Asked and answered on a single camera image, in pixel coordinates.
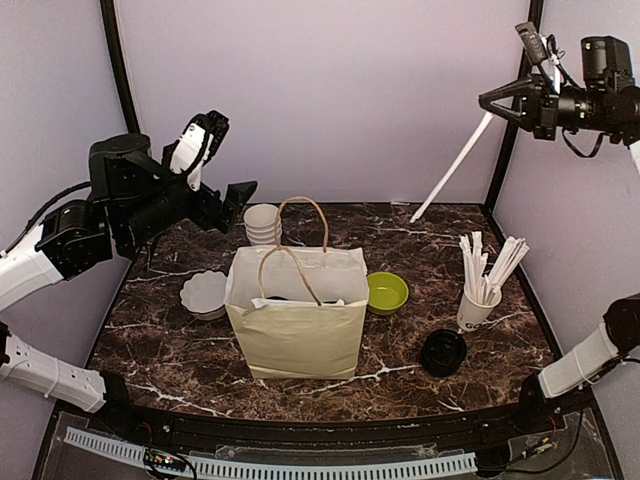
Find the beige paper bag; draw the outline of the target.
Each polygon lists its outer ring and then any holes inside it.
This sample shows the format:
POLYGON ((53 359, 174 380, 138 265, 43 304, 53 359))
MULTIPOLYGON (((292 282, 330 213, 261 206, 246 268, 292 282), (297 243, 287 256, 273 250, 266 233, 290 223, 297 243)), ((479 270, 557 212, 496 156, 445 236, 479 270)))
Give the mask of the beige paper bag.
POLYGON ((237 249, 224 304, 255 379, 348 379, 355 373, 369 300, 362 249, 274 245, 237 249), (255 309, 253 298, 342 307, 255 309))

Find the white straw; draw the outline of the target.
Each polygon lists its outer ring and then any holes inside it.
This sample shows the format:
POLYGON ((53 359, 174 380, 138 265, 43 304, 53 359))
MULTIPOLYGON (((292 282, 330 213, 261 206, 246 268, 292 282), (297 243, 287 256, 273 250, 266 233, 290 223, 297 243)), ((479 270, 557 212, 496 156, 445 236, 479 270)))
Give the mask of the white straw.
POLYGON ((462 147, 462 149, 459 152, 459 154, 453 160, 453 162, 449 166, 448 170, 441 177, 441 179, 438 181, 438 183, 435 185, 435 187, 429 193, 427 198, 423 201, 423 203, 420 205, 420 207, 416 210, 416 212, 411 217, 411 219, 410 219, 410 223, 411 224, 417 222, 424 215, 424 213, 426 212, 428 207, 437 198, 437 196, 443 190, 444 186, 449 182, 451 177, 454 175, 454 173, 457 171, 457 169, 461 166, 461 164, 466 159, 466 157, 471 152, 471 150, 474 148, 474 146, 476 145, 478 140, 484 134, 484 132, 486 131, 486 129, 488 128, 488 126, 492 122, 493 118, 494 118, 494 115, 492 113, 489 113, 489 112, 485 112, 484 113, 480 123, 478 124, 478 126, 476 127, 476 129, 474 130, 472 135, 469 137, 467 142, 464 144, 464 146, 462 147))
POLYGON ((345 302, 342 299, 330 302, 317 303, 316 301, 295 301, 283 298, 253 298, 251 303, 255 309, 271 307, 342 307, 345 302))

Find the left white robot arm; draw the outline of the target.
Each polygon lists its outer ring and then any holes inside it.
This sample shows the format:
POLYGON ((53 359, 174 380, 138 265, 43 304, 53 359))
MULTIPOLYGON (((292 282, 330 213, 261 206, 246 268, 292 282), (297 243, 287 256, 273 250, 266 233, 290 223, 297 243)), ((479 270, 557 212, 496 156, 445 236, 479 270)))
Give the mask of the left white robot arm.
MULTIPOLYGON (((133 203, 74 199, 28 228, 1 255, 1 307, 8 309, 48 287, 78 277, 115 255, 133 259, 147 242, 189 219, 203 230, 228 233, 257 189, 248 181, 227 193, 207 186, 194 191, 172 184, 133 203)), ((84 369, 46 354, 1 327, 1 378, 46 398, 65 401, 103 421, 120 436, 141 427, 140 412, 128 404, 124 379, 84 369)))

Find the stack of white paper cups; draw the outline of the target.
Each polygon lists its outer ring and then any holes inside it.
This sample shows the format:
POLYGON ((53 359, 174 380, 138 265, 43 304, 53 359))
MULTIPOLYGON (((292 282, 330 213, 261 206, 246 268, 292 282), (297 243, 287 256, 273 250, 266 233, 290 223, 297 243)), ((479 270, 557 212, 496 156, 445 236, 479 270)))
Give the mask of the stack of white paper cups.
POLYGON ((257 204, 244 213, 244 226, 252 246, 274 245, 281 237, 282 227, 276 224, 278 208, 271 204, 257 204))

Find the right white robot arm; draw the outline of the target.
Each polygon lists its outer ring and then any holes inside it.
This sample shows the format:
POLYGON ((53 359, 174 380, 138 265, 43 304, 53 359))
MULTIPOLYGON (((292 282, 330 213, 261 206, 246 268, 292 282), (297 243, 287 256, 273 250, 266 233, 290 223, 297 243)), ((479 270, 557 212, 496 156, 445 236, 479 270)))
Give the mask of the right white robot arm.
MULTIPOLYGON (((540 74, 529 74, 479 96, 482 109, 551 141, 557 133, 578 156, 595 157, 605 139, 624 145, 639 167, 639 87, 631 75, 609 71, 555 90, 540 74)), ((585 340, 532 377, 526 399, 510 413, 521 434, 534 432, 549 416, 546 400, 592 384, 639 345, 639 296, 616 300, 585 340)))

